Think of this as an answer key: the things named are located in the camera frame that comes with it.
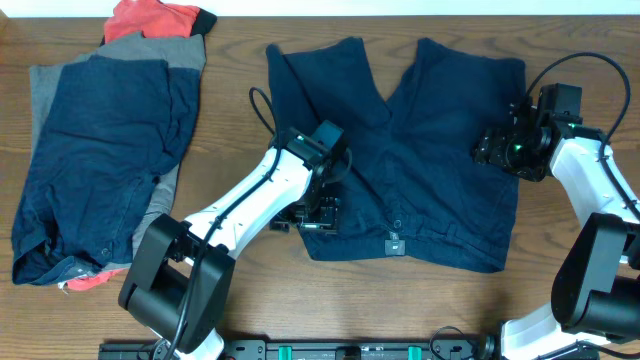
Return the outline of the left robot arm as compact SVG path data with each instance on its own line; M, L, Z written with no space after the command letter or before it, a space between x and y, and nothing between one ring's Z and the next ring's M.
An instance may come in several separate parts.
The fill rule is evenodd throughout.
M128 344L120 359L215 359L216 331L236 260L264 228L334 234L340 201L326 194L333 167L350 153L329 121L306 136L277 136L259 165L210 206L178 221L163 214L147 228L118 303L158 341Z

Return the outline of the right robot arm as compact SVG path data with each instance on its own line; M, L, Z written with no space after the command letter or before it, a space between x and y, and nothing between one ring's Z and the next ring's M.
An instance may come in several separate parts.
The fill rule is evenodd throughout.
M523 180L557 179L581 225L550 302L506 321L482 345L483 359L596 359L639 337L639 281L618 273L639 267L639 201L604 133L584 126L581 98L579 87L546 85L511 108L512 125L485 130L473 149L475 162Z

